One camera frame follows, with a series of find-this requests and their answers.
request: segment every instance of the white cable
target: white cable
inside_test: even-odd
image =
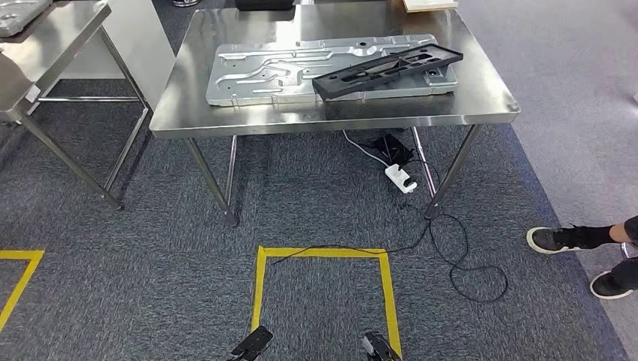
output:
[[[366,150],[364,150],[364,149],[363,149],[363,148],[362,148],[359,144],[354,143],[353,141],[351,141],[351,140],[350,140],[350,138],[348,138],[348,135],[347,135],[347,134],[345,134],[345,130],[343,131],[343,136],[345,137],[345,140],[346,140],[346,141],[349,141],[349,142],[350,142],[350,143],[352,143],[355,147],[357,147],[357,148],[361,149],[361,151],[362,151],[362,152],[364,152],[367,156],[369,156],[370,158],[373,158],[373,159],[378,160],[379,162],[381,162],[381,164],[383,164],[383,166],[384,166],[385,168],[389,167],[389,165],[388,165],[386,162],[384,162],[383,160],[381,160],[381,159],[377,158],[376,156],[373,156],[372,154],[370,154],[370,153],[366,152]]]

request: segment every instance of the wooden board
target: wooden board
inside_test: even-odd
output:
[[[453,9],[458,7],[457,0],[403,0],[403,4],[406,6],[406,11],[409,13]]]

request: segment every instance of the white shoe sole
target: white shoe sole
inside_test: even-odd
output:
[[[532,228],[529,231],[527,231],[527,244],[529,244],[530,247],[532,247],[532,249],[535,250],[536,252],[544,253],[544,254],[554,254],[554,253],[565,252],[566,250],[580,250],[580,248],[578,248],[578,247],[574,247],[574,248],[563,247],[560,250],[546,250],[545,248],[538,247],[538,245],[536,245],[536,243],[534,243],[532,235],[534,234],[534,232],[538,231],[539,229],[549,229],[549,228],[548,227],[536,227],[536,228]]]
[[[591,291],[591,293],[594,294],[594,296],[598,297],[599,299],[621,299],[623,297],[629,296],[633,290],[628,290],[625,293],[621,293],[620,295],[616,295],[616,296],[603,296],[603,295],[599,295],[598,293],[594,292],[594,282],[600,277],[600,276],[604,276],[608,273],[610,273],[611,271],[605,271],[603,273],[601,273],[600,275],[596,276],[593,280],[591,280],[591,282],[589,283],[589,290]]]

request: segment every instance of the person's leg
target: person's leg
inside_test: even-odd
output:
[[[638,244],[638,216],[613,226],[559,229],[536,227],[527,231],[527,243],[530,247],[546,254],[565,250],[590,250],[605,243],[623,242]]]
[[[638,217],[614,225],[609,236],[617,242],[638,244]],[[626,259],[611,271],[596,276],[589,288],[602,299],[620,299],[638,290],[638,257]]]

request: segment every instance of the black pants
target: black pants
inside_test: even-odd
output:
[[[632,243],[638,246],[638,216],[624,223],[624,231]],[[626,259],[612,269],[614,282],[630,290],[638,290],[638,257]]]

